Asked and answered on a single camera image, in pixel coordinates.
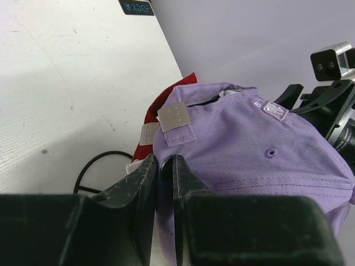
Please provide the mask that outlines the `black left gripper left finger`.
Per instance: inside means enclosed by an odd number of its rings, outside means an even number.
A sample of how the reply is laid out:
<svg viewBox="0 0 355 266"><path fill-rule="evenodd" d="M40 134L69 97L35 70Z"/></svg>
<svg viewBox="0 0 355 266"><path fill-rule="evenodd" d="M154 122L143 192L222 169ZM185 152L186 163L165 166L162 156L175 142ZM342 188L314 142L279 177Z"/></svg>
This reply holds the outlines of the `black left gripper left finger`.
<svg viewBox="0 0 355 266"><path fill-rule="evenodd" d="M2 265L149 265L157 161L93 197L1 195Z"/></svg>

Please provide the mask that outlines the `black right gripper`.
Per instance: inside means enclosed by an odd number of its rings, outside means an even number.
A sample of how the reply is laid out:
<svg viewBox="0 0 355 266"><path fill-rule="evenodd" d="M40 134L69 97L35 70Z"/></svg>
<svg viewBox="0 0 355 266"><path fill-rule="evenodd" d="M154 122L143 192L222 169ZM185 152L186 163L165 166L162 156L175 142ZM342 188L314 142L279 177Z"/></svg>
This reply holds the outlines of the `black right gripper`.
<svg viewBox="0 0 355 266"><path fill-rule="evenodd" d="M310 94L302 90L291 84L276 103L311 123L340 155L354 155L354 81L334 81Z"/></svg>

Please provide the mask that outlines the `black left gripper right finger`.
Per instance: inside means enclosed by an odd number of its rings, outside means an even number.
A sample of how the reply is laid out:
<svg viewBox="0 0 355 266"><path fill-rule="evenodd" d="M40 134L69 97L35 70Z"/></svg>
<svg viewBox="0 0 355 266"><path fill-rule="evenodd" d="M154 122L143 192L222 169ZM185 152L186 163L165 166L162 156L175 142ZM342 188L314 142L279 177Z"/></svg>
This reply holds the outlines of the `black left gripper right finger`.
<svg viewBox="0 0 355 266"><path fill-rule="evenodd" d="M327 218L307 197L220 195L185 159L167 160L177 265L343 265Z"/></svg>

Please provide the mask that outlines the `red baseball cap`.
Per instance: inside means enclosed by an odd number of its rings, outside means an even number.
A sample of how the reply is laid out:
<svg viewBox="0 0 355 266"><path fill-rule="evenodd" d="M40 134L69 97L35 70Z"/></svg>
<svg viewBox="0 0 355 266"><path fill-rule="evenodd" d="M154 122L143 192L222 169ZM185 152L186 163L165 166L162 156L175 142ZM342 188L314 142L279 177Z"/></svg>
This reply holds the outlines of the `red baseball cap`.
<svg viewBox="0 0 355 266"><path fill-rule="evenodd" d="M156 134L164 134L168 131L191 124L187 114L187 107L181 101L176 91L184 86L192 86L197 83L195 73L184 77L177 83L166 88L149 106L144 123L141 128L140 140L134 152L132 162L145 159L153 153Z"/></svg>

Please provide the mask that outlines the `purple baseball cap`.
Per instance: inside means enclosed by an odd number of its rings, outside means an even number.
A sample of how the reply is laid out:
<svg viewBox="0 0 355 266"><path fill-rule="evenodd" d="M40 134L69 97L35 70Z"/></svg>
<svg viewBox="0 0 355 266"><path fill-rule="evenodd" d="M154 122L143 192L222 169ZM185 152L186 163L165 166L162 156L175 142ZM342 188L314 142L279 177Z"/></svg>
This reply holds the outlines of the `purple baseball cap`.
<svg viewBox="0 0 355 266"><path fill-rule="evenodd" d="M223 194L306 196L338 233L354 204L354 175L304 118L231 82L175 86L164 107L189 115L155 134L160 167L181 155L209 188Z"/></svg>

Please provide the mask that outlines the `white baseball cap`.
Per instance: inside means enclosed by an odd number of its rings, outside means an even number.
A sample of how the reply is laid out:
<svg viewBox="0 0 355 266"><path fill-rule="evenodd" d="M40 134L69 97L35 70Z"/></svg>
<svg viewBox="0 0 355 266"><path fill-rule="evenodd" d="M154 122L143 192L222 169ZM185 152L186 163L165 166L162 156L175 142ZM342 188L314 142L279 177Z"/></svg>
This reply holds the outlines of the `white baseball cap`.
<svg viewBox="0 0 355 266"><path fill-rule="evenodd" d="M142 163L142 160L137 160L134 162L131 162L130 164L125 166L126 169L126 174L129 175L133 173Z"/></svg>

